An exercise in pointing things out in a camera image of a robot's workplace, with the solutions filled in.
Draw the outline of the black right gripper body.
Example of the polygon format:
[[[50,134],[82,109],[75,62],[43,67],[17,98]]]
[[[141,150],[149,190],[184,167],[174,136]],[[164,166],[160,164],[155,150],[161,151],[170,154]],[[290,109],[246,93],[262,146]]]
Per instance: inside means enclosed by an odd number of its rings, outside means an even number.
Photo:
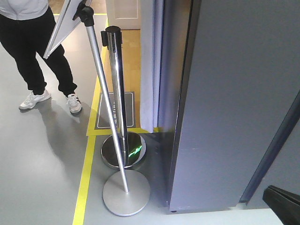
[[[276,186],[268,186],[262,199],[284,225],[300,224],[300,196]]]

